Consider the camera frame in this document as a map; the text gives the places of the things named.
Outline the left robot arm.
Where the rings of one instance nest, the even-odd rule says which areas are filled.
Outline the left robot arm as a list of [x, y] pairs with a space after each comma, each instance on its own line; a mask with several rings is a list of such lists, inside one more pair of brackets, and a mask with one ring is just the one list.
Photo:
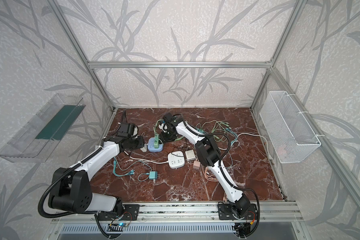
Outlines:
[[118, 131], [102, 140], [87, 157], [69, 168], [59, 168], [51, 185], [41, 196], [38, 212], [44, 218], [60, 218], [73, 214], [108, 212], [121, 216], [122, 200], [93, 193], [90, 181], [112, 158], [124, 151], [141, 149], [145, 143], [135, 124], [121, 123]]

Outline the pink plug adapter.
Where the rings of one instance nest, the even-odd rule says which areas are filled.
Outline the pink plug adapter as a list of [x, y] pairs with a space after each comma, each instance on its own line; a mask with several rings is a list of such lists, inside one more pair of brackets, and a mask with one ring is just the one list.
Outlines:
[[199, 161], [193, 162], [193, 169], [199, 170], [201, 167], [201, 163]]

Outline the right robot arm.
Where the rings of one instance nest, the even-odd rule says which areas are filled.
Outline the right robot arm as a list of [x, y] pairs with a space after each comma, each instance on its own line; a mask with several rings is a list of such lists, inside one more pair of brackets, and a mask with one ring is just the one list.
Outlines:
[[[238, 187], [228, 173], [223, 158], [229, 153], [231, 141], [227, 134], [209, 133], [203, 134], [187, 123], [182, 114], [165, 113], [163, 116], [164, 126], [161, 136], [165, 141], [173, 142], [175, 138], [182, 136], [194, 145], [197, 157], [202, 166], [209, 169], [217, 178], [227, 195], [234, 218], [241, 220], [250, 208], [250, 200], [245, 192], [256, 192], [252, 189]], [[215, 136], [221, 136], [227, 141], [227, 149], [222, 153], [215, 141]]]

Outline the teal plug adapter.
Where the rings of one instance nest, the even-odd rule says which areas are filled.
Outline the teal plug adapter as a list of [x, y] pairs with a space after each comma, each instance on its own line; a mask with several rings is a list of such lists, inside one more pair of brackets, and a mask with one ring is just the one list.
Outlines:
[[158, 178], [158, 172], [157, 171], [150, 171], [149, 172], [149, 180], [156, 180]]

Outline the white power strip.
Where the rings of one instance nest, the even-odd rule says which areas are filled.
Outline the white power strip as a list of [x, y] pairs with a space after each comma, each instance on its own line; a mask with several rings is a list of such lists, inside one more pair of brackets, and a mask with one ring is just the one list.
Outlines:
[[185, 165], [185, 157], [182, 151], [175, 151], [168, 154], [168, 164], [171, 169], [178, 169]]

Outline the white charger adapter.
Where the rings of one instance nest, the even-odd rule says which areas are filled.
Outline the white charger adapter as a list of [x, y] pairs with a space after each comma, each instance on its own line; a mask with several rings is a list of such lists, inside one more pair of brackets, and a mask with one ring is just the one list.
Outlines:
[[195, 152], [193, 150], [187, 150], [185, 151], [185, 157], [186, 160], [189, 161], [194, 161], [196, 159], [196, 155]]

